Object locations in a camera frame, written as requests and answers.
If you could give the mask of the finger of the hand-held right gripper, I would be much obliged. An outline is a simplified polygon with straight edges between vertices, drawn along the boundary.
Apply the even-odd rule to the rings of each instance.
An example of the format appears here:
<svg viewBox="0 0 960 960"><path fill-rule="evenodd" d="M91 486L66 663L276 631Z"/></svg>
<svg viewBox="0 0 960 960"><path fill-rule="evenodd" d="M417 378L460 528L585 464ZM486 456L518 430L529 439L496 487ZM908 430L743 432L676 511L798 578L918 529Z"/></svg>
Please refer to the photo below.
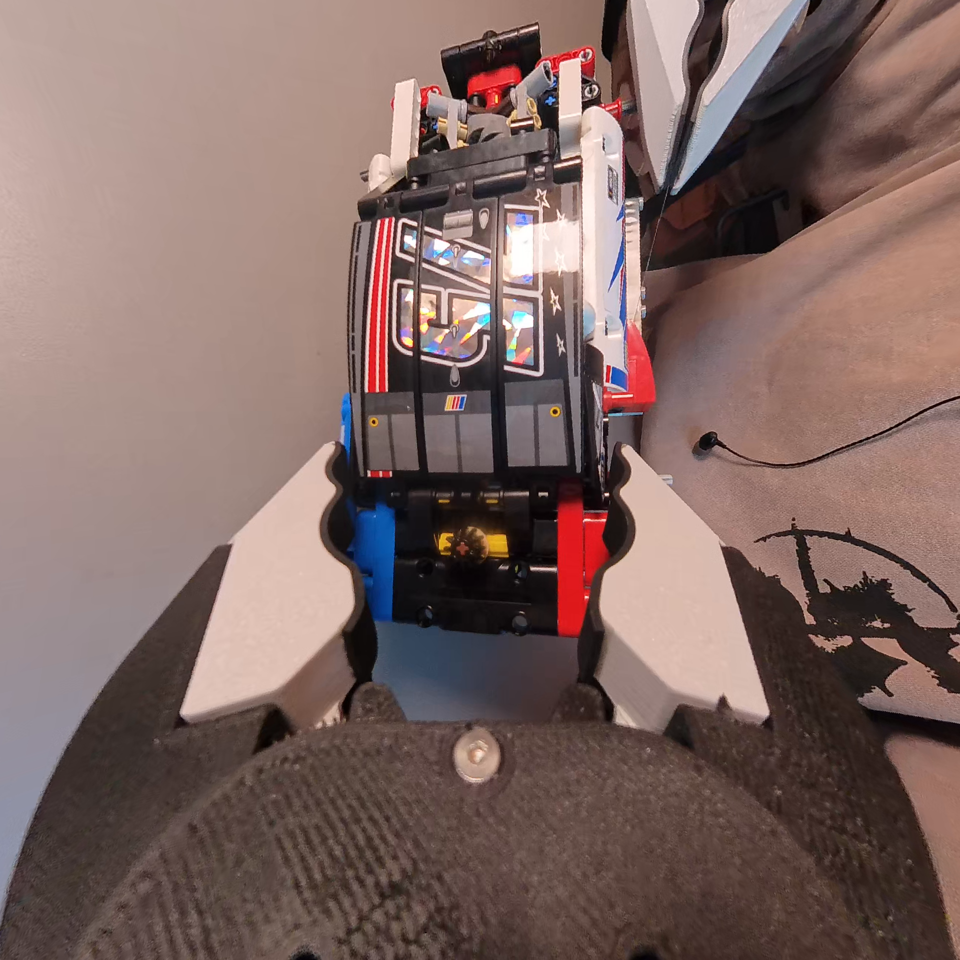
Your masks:
<svg viewBox="0 0 960 960"><path fill-rule="evenodd" d="M693 102L677 170L669 178L671 195L678 194L709 157L808 7L807 1L726 4L719 54Z"/></svg>
<svg viewBox="0 0 960 960"><path fill-rule="evenodd" d="M701 1L629 1L627 36L641 140L654 189L664 189L690 102L690 47Z"/></svg>

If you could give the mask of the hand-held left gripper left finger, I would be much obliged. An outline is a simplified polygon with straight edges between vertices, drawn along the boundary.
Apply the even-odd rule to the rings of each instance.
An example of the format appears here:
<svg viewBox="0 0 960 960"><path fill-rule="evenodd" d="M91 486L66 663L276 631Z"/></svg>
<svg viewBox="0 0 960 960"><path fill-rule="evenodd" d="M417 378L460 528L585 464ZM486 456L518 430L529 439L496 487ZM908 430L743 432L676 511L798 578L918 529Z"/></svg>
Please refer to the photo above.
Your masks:
<svg viewBox="0 0 960 960"><path fill-rule="evenodd" d="M346 449L332 440L231 538L179 714L190 725L258 707L295 730L343 721L372 667L351 649L365 615L352 539Z"/></svg>

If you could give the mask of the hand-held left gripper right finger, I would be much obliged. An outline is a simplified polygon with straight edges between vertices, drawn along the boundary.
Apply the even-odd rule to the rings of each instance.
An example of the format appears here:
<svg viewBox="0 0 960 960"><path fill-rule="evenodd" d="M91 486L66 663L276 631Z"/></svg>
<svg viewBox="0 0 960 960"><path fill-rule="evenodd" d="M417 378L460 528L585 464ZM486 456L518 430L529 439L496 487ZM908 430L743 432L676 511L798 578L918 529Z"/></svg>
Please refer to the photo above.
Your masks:
<svg viewBox="0 0 960 960"><path fill-rule="evenodd" d="M770 708L724 543L627 443L615 446L610 481L582 681L619 727L662 735L681 707L762 726Z"/></svg>

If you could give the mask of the lego race car model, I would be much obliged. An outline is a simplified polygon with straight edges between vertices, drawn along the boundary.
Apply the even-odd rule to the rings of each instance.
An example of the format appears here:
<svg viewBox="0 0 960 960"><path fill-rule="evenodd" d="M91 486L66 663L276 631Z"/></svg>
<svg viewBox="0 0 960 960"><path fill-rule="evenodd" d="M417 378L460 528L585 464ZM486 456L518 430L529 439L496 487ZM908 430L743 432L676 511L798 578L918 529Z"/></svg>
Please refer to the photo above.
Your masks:
<svg viewBox="0 0 960 960"><path fill-rule="evenodd" d="M538 22L440 59L448 95L396 85L353 227L349 556L376 621L576 638L610 420L656 399L623 106Z"/></svg>

